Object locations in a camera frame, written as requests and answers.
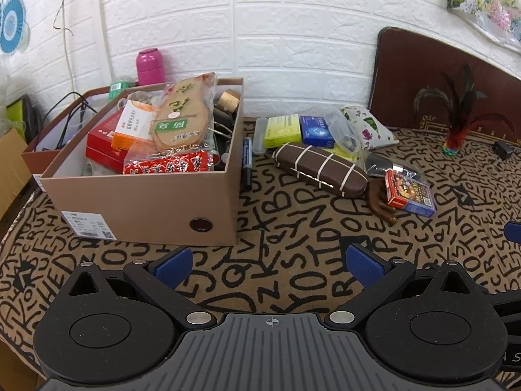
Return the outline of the brown wooden comb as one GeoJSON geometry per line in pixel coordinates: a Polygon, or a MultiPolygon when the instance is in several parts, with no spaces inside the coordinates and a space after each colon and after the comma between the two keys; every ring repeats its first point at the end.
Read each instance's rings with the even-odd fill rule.
{"type": "Polygon", "coordinates": [[[383,178],[375,178],[369,182],[366,202],[371,212],[389,226],[393,226],[397,222],[396,208],[388,205],[387,187],[383,178]]]}

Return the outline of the playing card box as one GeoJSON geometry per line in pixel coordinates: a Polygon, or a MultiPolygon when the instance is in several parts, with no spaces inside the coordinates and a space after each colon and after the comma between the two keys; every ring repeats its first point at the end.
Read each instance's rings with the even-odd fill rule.
{"type": "Polygon", "coordinates": [[[435,214],[434,198],[428,184],[408,178],[393,169],[386,171],[384,179],[387,203],[391,208],[428,218],[435,214]]]}

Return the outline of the brown striped glasses case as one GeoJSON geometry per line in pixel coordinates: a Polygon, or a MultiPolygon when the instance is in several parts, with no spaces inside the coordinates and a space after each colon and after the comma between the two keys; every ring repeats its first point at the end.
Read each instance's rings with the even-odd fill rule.
{"type": "Polygon", "coordinates": [[[366,192],[368,176],[355,163],[320,147],[290,142],[274,152],[275,165],[318,189],[353,199],[366,192]]]}

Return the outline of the clear plastic container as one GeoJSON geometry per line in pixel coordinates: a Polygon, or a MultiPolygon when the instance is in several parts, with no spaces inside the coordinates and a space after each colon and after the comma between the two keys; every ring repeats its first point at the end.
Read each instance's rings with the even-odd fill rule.
{"type": "Polygon", "coordinates": [[[339,109],[326,113],[324,119],[331,136],[342,150],[347,153],[360,151],[361,144],[357,131],[339,109]]]}

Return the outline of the blue medicine box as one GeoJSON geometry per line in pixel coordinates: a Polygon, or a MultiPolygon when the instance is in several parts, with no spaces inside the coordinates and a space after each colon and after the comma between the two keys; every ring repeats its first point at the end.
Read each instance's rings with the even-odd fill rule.
{"type": "Polygon", "coordinates": [[[335,141],[323,117],[300,116],[301,140],[313,147],[333,148],[335,141]]]}

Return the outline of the letter pattern table mat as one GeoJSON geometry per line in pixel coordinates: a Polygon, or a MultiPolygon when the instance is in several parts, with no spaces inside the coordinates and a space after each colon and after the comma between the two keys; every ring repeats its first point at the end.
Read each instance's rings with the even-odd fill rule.
{"type": "MultiPolygon", "coordinates": [[[[268,155],[253,162],[253,188],[240,197],[238,241],[197,248],[180,292],[215,313],[325,313],[360,291],[345,270],[340,238],[421,267],[458,261],[490,292],[520,286],[520,248],[503,234],[520,217],[520,156],[502,160],[468,138],[446,156],[435,132],[400,130],[385,156],[421,171],[436,205],[430,218],[407,212],[388,225],[363,199],[343,199],[286,174],[268,155]]],[[[33,333],[76,266],[120,269],[154,260],[166,245],[78,238],[49,197],[35,195],[1,245],[1,340],[38,369],[33,333]]]]}

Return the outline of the brown cardboard box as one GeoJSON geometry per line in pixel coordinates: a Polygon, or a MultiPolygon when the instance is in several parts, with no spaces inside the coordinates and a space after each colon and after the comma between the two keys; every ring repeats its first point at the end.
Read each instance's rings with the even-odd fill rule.
{"type": "Polygon", "coordinates": [[[87,135],[116,111],[116,102],[100,109],[41,178],[76,235],[147,244],[235,244],[243,122],[234,125],[222,171],[85,176],[87,135]]]}

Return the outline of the red snack packet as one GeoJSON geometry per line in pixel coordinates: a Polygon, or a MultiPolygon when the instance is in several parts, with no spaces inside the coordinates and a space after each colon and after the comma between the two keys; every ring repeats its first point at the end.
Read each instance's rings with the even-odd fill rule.
{"type": "Polygon", "coordinates": [[[191,153],[159,154],[145,160],[124,163],[124,175],[207,172],[214,166],[214,157],[207,151],[191,153]]]}

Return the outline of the feather shuttlecock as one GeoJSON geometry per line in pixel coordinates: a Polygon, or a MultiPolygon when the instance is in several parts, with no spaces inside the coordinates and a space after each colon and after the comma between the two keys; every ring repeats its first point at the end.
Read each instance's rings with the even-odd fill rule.
{"type": "Polygon", "coordinates": [[[462,64],[464,72],[464,85],[457,90],[455,81],[446,72],[442,76],[449,87],[451,96],[437,87],[424,87],[418,91],[414,98],[413,110],[418,115],[421,104],[426,98],[435,98],[443,102],[449,119],[449,130],[443,144],[443,153],[454,157],[463,146],[468,132],[473,127],[490,122],[505,124],[510,132],[516,134],[516,128],[504,114],[488,112],[472,117],[474,105],[478,100],[487,99],[487,95],[475,89],[475,77],[468,63],[462,64]]]}

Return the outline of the white patterned fabric pouch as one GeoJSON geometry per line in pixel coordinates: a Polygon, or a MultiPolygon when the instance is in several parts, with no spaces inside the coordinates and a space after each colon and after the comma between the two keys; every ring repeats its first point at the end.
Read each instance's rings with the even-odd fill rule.
{"type": "Polygon", "coordinates": [[[384,126],[367,108],[345,106],[341,108],[341,112],[356,129],[364,149],[375,150],[399,143],[394,133],[384,126]]]}

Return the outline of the red box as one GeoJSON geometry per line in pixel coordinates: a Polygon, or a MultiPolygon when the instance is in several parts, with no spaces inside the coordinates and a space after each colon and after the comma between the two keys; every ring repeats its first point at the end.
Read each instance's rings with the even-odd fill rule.
{"type": "Polygon", "coordinates": [[[127,150],[112,147],[112,138],[120,116],[121,112],[117,110],[88,132],[86,148],[88,159],[117,174],[123,173],[124,160],[128,153],[127,150]]]}

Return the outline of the tan snack packet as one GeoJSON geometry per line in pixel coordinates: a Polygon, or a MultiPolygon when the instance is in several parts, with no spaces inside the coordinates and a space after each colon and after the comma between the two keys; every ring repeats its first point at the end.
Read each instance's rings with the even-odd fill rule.
{"type": "Polygon", "coordinates": [[[151,123],[160,151],[199,146],[213,117],[217,75],[214,72],[181,80],[168,87],[151,123]]]}

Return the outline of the yellow-green medicine box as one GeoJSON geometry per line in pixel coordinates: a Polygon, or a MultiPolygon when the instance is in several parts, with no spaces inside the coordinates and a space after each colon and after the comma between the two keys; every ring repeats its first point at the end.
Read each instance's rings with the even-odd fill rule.
{"type": "Polygon", "coordinates": [[[299,115],[270,117],[264,136],[265,147],[277,148],[290,142],[301,142],[299,115]]]}

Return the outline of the dark wooden chair back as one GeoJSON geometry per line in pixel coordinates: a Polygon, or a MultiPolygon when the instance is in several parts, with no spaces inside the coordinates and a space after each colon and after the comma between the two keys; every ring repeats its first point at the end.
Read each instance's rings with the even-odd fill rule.
{"type": "Polygon", "coordinates": [[[476,101],[470,117],[501,113],[513,126],[488,121],[474,126],[471,134],[518,144],[519,78],[445,42],[398,27],[385,27],[378,33],[368,108],[388,127],[446,132],[449,113],[443,101],[424,99],[416,111],[414,99],[424,88],[437,88],[452,99],[446,79],[463,93],[465,65],[472,69],[474,89],[486,95],[476,101]]]}

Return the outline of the blue white fan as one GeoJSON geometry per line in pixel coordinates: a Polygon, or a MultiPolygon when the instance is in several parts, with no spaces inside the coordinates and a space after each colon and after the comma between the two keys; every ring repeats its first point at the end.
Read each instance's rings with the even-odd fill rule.
{"type": "Polygon", "coordinates": [[[1,51],[11,56],[26,51],[30,29],[26,22],[26,7],[23,0],[5,0],[1,3],[1,51]]]}

